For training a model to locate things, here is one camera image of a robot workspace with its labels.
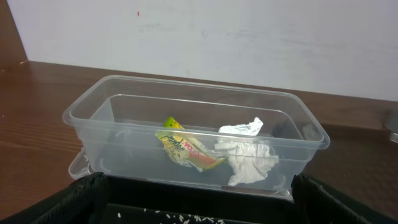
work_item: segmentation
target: black object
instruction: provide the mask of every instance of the black object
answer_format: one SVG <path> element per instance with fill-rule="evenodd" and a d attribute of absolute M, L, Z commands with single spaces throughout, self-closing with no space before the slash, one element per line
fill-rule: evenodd
<path fill-rule="evenodd" d="M 94 173 L 1 223 L 397 223 L 302 174 L 292 187 L 295 203 Z"/>

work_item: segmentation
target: clear plastic bin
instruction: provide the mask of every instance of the clear plastic bin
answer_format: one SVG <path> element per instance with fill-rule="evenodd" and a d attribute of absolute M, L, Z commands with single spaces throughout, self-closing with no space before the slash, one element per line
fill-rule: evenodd
<path fill-rule="evenodd" d="M 168 117 L 185 129 L 163 128 Z M 221 126 L 248 124 L 255 117 L 264 123 L 257 136 L 218 133 Z M 229 188 L 228 161 L 203 172 L 180 166 L 155 134 L 196 138 L 209 149 L 218 140 L 267 144 L 279 157 L 267 178 L 236 186 L 255 190 L 290 189 L 293 176 L 330 143 L 308 108 L 290 93 L 118 75 L 93 85 L 63 120 L 75 127 L 93 171 L 212 189 Z"/>

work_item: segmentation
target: container rim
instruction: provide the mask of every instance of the container rim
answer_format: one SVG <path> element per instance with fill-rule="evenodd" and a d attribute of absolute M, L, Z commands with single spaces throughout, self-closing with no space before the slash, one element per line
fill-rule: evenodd
<path fill-rule="evenodd" d="M 226 134 L 226 133 L 215 133 L 213 131 L 202 131 L 202 130 L 194 130 L 194 129 L 172 129 L 172 128 L 162 128 L 162 127 L 154 127 L 148 125 L 141 124 L 129 124 L 129 123 L 118 123 L 118 122 L 110 122 L 110 121 L 97 121 L 97 120 L 89 120 L 83 118 L 76 118 L 72 115 L 73 109 L 75 109 L 93 90 L 99 87 L 105 81 L 111 79 L 122 79 L 122 80 L 137 80 L 142 82 L 155 82 L 155 83 L 170 83 L 175 85 L 185 85 L 185 86 L 202 86 L 206 88 L 217 88 L 224 90 L 234 90 L 234 91 L 245 91 L 251 93 L 262 93 L 262 94 L 272 94 L 272 95 L 280 95 L 292 98 L 303 108 L 305 114 L 311 119 L 312 123 L 318 129 L 322 138 L 318 141 L 309 141 L 302 139 L 285 139 L 285 138 L 273 138 L 266 136 L 246 136 L 241 134 Z M 224 85 L 214 85 L 214 84 L 206 84 L 206 83 L 195 83 L 195 82 L 185 82 L 185 81 L 175 81 L 175 80 L 163 80 L 158 78 L 142 78 L 142 77 L 130 77 L 125 75 L 108 75 L 100 80 L 98 80 L 92 87 L 84 92 L 79 98 L 77 98 L 62 114 L 63 122 L 70 126 L 84 126 L 87 128 L 104 128 L 109 129 L 110 124 L 119 124 L 122 127 L 129 129 L 146 129 L 151 131 L 168 131 L 173 133 L 185 133 L 185 134 L 200 134 L 203 136 L 219 136 L 219 137 L 227 137 L 227 138 L 240 138 L 248 141 L 267 141 L 272 142 L 275 146 L 290 146 L 290 147 L 300 147 L 300 146 L 291 146 L 291 144 L 299 144 L 301 147 L 310 148 L 310 149 L 326 149 L 330 145 L 330 138 L 327 135 L 326 131 L 323 129 L 318 120 L 314 117 L 311 111 L 305 106 L 304 102 L 297 96 L 291 93 L 284 93 L 279 91 L 270 91 L 270 90 L 257 90 L 250 88 L 241 88 L 235 86 L 224 86 Z"/>

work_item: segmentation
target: transparent storage box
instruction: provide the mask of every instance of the transparent storage box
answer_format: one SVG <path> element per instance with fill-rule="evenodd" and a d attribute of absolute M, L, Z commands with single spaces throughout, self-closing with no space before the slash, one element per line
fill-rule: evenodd
<path fill-rule="evenodd" d="M 164 128 L 168 117 L 185 129 Z M 264 123 L 257 136 L 218 132 L 222 126 L 248 124 L 255 117 Z M 228 160 L 203 172 L 176 164 L 156 136 L 161 131 L 195 138 L 210 150 L 220 140 L 266 144 L 278 159 L 236 156 L 272 161 L 266 178 L 233 189 L 281 191 L 290 189 L 293 176 L 330 143 L 308 108 L 290 93 L 118 75 L 93 85 L 64 112 L 63 120 L 75 127 L 84 147 L 75 159 L 82 161 L 72 164 L 83 164 L 75 178 L 91 170 L 193 187 L 231 188 L 228 182 L 234 172 Z"/>

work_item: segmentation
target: wood panel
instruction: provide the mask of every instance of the wood panel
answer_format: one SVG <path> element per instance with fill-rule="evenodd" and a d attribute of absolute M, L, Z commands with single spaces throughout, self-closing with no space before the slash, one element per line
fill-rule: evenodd
<path fill-rule="evenodd" d="M 66 187 L 68 166 L 81 149 L 63 111 L 106 75 L 184 78 L 29 62 L 0 73 L 0 218 Z M 308 174 L 398 219 L 398 144 L 382 127 L 396 102 L 290 91 L 301 97 L 331 137 L 331 146 L 308 164 Z"/>
<path fill-rule="evenodd" d="M 8 3 L 0 0 L 0 71 L 27 60 Z"/>

